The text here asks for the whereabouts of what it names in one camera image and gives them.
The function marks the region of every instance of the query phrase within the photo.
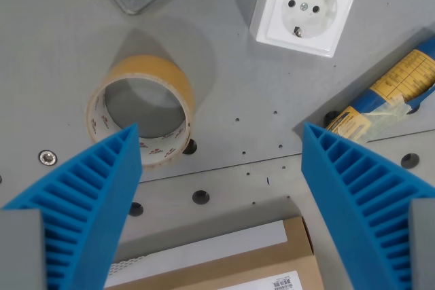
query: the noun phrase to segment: perforated plate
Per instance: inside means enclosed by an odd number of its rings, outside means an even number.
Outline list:
[[[61,164],[91,145],[86,102],[125,56],[165,52],[196,95],[198,151],[143,180],[194,173],[300,153],[293,128],[345,107],[427,38],[432,2],[355,0],[329,59],[256,43],[255,0],[162,0],[135,17],[112,0],[0,0],[0,204],[51,171],[42,149]],[[380,137],[435,128],[434,106]]]
[[[435,132],[424,132],[367,146],[396,164],[418,153],[420,163],[410,171],[433,185],[434,142]],[[301,156],[291,156],[142,183],[135,202],[143,205],[143,214],[128,217],[116,261],[289,218],[292,201],[307,223],[325,289],[352,289],[300,165]],[[207,204],[193,202],[197,190],[209,193]]]

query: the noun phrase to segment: cardboard box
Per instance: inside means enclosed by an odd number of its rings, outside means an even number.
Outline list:
[[[112,284],[114,277],[118,278],[118,283],[128,279],[133,281],[106,289],[324,289],[302,217],[269,223],[151,254],[141,261],[136,261],[130,271],[128,269],[125,268],[119,275],[112,275],[108,280],[111,278]],[[141,273],[154,275],[138,279]]]

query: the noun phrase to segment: ribbed blue surface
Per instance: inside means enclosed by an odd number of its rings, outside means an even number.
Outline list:
[[[302,172],[355,290],[411,290],[408,208],[435,189],[312,124],[304,126]]]
[[[104,287],[142,165],[137,126],[97,143],[3,209],[40,209],[49,290]]]

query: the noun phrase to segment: roll of tape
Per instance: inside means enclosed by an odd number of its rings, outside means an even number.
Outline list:
[[[192,86],[176,65],[155,56],[134,56],[116,65],[94,91],[86,108],[86,126],[90,138],[96,143],[118,132],[121,128],[112,120],[105,104],[108,85],[122,79],[146,79],[165,87],[179,101],[185,120],[173,132],[163,137],[139,137],[142,165],[158,166],[182,153],[190,140],[195,101]]]

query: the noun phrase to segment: screw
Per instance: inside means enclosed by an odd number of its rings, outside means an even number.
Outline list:
[[[302,37],[302,30],[300,29],[300,27],[296,27],[294,29],[294,34],[296,34],[297,37]]]
[[[54,166],[57,163],[57,156],[54,154],[54,152],[51,152],[49,150],[44,150],[39,152],[39,161],[44,166]]]

